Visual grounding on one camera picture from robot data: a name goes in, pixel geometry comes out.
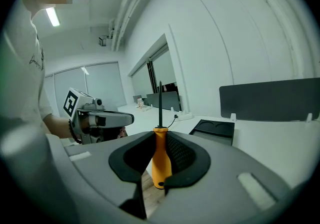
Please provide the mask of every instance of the hand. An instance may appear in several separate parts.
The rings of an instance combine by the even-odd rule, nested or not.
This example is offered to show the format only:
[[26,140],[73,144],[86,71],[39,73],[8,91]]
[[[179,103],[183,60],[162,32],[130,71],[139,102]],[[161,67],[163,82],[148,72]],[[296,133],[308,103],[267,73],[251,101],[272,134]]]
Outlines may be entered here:
[[125,127],[121,127],[120,133],[118,135],[118,138],[122,138],[122,137],[126,137],[126,136],[128,136],[128,134],[126,132],[126,128]]
[[89,117],[85,117],[83,119],[80,120],[80,128],[81,130],[85,130],[85,129],[88,129],[90,127],[90,124],[89,124]]

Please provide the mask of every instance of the gray machine housing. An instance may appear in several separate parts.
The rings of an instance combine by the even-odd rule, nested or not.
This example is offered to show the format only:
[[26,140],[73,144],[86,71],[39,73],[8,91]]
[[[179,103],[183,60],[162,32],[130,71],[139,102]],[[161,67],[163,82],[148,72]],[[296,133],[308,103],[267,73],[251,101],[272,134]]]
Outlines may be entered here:
[[[151,216],[151,223],[269,222],[297,194],[278,175],[239,149],[192,135],[169,133],[204,148],[211,165],[196,184],[170,189]],[[141,183],[121,180],[108,161],[115,150],[150,136],[153,132],[64,148],[59,140],[47,138],[32,125],[10,121],[1,135],[0,153],[18,186],[59,221],[138,224],[144,221],[129,214],[124,206],[137,197]],[[72,161],[81,154],[87,157]],[[261,211],[237,180],[241,173],[254,175],[276,204]]]
[[81,121],[84,117],[88,118],[89,128],[100,130],[128,126],[135,120],[130,113],[106,111],[101,99],[74,88],[69,89],[63,108],[71,121],[74,133],[80,135],[82,144],[104,141],[102,133],[93,136],[82,130]]

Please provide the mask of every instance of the white t-shirt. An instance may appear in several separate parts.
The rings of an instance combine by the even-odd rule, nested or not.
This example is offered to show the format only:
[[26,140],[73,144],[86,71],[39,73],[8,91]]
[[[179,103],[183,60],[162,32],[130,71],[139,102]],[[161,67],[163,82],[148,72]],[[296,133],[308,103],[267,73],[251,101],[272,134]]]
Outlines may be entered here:
[[41,126],[52,113],[44,90],[45,53],[31,22],[31,12],[16,0],[0,36],[0,115]]

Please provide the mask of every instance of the white plastic tab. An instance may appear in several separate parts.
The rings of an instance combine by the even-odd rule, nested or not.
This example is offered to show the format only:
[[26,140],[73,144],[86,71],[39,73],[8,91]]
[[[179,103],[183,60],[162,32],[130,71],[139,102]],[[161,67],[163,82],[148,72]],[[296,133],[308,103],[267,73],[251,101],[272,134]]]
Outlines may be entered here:
[[80,153],[80,154],[77,154],[77,155],[70,156],[69,158],[73,162],[73,161],[77,161],[77,160],[80,160],[80,159],[88,158],[90,156],[91,156],[90,152],[86,151],[86,152],[83,152],[83,153]]
[[267,190],[252,176],[250,173],[242,173],[238,176],[238,180],[249,194],[253,203],[261,210],[265,211],[266,209],[273,206],[276,201],[268,193]]
[[307,118],[306,118],[306,122],[307,122],[307,123],[310,123],[311,120],[312,120],[312,113],[309,113],[308,116],[307,116]]
[[237,121],[237,116],[236,116],[236,114],[235,114],[235,113],[231,113],[230,119],[231,119],[232,122]]

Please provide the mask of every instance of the person's arm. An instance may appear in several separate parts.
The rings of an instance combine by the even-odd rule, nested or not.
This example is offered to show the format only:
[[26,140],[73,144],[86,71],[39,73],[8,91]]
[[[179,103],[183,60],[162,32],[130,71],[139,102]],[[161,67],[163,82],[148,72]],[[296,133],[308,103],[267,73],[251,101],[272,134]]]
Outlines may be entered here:
[[[49,114],[43,119],[43,121],[50,132],[58,136],[60,139],[72,138],[72,134],[69,129],[69,119],[59,118],[52,114]],[[87,127],[89,127],[89,120],[83,119],[81,122],[81,128],[84,129]]]
[[[52,108],[50,107],[50,103],[43,86],[39,96],[39,111],[44,124],[53,135],[58,136],[60,139],[72,138],[72,134],[69,130],[69,119],[59,118],[53,115]],[[86,127],[89,127],[89,120],[83,119],[81,122],[81,128],[84,129]]]

